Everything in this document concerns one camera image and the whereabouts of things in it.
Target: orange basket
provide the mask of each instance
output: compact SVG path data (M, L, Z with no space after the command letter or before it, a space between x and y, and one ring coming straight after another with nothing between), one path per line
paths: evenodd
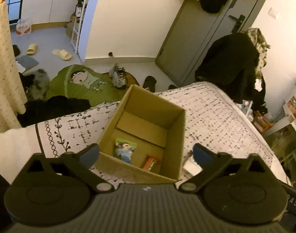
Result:
M261 113L259 113L259 111L256 112L252 124L260 133L264 133L273 126Z

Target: white cabinet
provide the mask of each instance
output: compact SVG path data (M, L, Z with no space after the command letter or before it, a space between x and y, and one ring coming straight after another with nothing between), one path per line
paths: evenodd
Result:
M53 0L50 23L69 22L70 16L76 9L77 0Z
M21 18L32 17L33 24L48 23L52 0L23 0Z
M69 22L77 0L23 0L21 18L32 17L33 24Z

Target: green rug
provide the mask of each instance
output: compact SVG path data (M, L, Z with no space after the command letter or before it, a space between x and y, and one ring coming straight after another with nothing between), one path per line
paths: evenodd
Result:
M46 99L57 95L67 98L87 99L92 107L101 103L120 101L131 84L137 84L136 79L127 73L127 88L117 89L108 73L99 74L82 65L71 65L63 68L50 82Z

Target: polka dot curtain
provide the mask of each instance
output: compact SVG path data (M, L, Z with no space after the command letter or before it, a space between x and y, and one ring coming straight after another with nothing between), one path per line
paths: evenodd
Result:
M26 95L15 64L8 7L0 4L0 132L20 128L17 113L24 113Z

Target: door handle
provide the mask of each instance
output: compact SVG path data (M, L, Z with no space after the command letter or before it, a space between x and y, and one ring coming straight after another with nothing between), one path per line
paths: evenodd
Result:
M235 20L237 23L235 24L235 26L232 29L232 33L237 33L242 25L242 23L245 20L245 16L244 15L240 15L239 18L236 18L234 16L229 15L229 17L233 20Z

